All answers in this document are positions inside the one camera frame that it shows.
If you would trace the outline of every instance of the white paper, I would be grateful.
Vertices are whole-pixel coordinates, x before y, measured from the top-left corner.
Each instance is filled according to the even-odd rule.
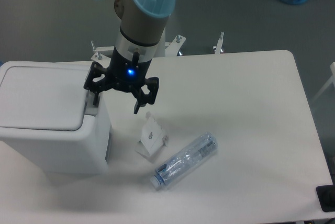
[[[141,140],[137,143],[135,150],[146,157],[150,157],[166,143],[168,136],[153,115],[147,113],[147,119],[147,123],[142,128]]]

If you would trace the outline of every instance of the black object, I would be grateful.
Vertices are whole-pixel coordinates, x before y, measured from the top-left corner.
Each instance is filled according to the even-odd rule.
[[[139,108],[146,104],[153,105],[159,88],[159,79],[158,77],[146,79],[151,60],[142,63],[138,61],[139,52],[135,51],[132,61],[129,61],[114,49],[108,68],[104,68],[98,62],[93,62],[84,84],[84,89],[94,93],[93,104],[97,103],[100,92],[115,89],[133,94],[137,100],[134,114],[137,114]],[[144,85],[149,90],[148,94],[142,90]]]
[[[316,188],[322,211],[335,211],[335,185],[318,186]]]

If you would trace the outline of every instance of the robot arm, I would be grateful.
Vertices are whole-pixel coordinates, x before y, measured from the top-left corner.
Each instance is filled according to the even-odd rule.
[[[154,104],[159,79],[147,79],[146,74],[174,5],[175,0],[116,1],[121,25],[109,67],[93,62],[84,84],[95,94],[95,103],[100,92],[113,88],[133,94],[137,100],[135,114],[141,106]],[[144,85],[148,94],[142,90]]]

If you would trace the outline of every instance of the white table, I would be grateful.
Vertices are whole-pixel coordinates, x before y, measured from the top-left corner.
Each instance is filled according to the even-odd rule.
[[[331,178],[294,58],[287,51],[154,59],[157,101],[104,94],[114,128],[109,171],[45,174],[0,142],[0,223],[268,223],[335,217],[316,186]],[[135,153],[151,111],[170,136],[149,162]],[[169,190],[154,168],[205,131],[219,150]]]

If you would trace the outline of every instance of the blue led light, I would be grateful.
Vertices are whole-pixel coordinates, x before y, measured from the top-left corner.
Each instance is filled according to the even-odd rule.
[[[132,69],[128,69],[128,74],[129,74],[130,76],[134,76],[135,71],[132,70]]]

